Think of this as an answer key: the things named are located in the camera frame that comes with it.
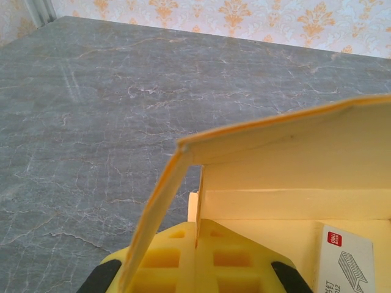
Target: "wallpaper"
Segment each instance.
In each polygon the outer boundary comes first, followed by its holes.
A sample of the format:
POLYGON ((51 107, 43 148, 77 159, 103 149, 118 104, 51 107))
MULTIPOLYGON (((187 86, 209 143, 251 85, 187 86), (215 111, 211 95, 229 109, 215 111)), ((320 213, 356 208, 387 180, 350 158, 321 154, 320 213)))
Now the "wallpaper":
POLYGON ((23 0, 0 0, 0 46, 36 29, 23 0))
POLYGON ((391 58, 391 0, 52 0, 58 16, 391 58))

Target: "marble surface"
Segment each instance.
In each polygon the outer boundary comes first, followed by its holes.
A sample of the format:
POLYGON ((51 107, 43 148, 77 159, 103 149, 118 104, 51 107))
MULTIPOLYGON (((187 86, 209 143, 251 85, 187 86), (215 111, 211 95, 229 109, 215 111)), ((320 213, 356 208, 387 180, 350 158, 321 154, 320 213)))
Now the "marble surface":
POLYGON ((391 60, 81 18, 1 48, 0 292, 76 292, 128 245, 175 139, 390 89, 391 60))

